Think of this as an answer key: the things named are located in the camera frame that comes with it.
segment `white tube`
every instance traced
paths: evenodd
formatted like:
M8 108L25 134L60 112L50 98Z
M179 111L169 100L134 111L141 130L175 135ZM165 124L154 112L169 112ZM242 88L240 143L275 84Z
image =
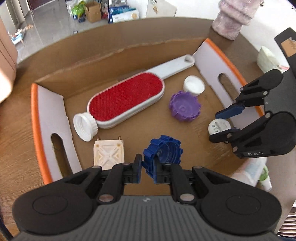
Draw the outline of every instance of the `white tube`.
M267 157L250 158L232 175L232 178L255 187L267 162Z

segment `white round cap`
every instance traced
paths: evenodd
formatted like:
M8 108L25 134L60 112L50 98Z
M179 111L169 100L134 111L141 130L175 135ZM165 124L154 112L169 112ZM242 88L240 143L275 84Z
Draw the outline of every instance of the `white round cap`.
M77 134L84 141L90 141L98 133L96 120L88 112L76 114L73 123Z
M205 83L199 77L190 75L184 81L183 90L198 96L205 90Z
M263 190L269 192L272 189L272 185L271 185L271 181L270 181L270 177L267 176L267 178L263 181L260 181L260 184L263 187Z
M231 126L227 120L215 119L209 124L208 131L210 135L213 135L222 131L226 131L230 128Z

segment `pink plastic-wrapped object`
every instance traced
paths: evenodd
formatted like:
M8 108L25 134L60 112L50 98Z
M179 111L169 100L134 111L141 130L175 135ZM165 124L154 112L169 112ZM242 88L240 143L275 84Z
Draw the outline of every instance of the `pink plastic-wrapped object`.
M235 40L243 25L249 25L262 0L221 0L220 12L212 28L221 36Z

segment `white brush handle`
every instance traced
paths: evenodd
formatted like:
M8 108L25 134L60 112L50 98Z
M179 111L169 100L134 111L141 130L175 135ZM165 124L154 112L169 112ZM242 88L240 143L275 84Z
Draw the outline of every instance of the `white brush handle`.
M161 79L167 79L185 69L190 68L195 63L195 59L187 54L179 58L173 59L166 63L153 67L145 72L153 73Z

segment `small brown cardboard box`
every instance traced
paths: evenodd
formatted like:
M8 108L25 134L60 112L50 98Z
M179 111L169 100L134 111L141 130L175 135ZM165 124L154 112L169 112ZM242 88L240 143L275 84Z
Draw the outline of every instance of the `small brown cardboard box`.
M94 23L101 20L101 4L93 1L84 6L85 15L89 22Z

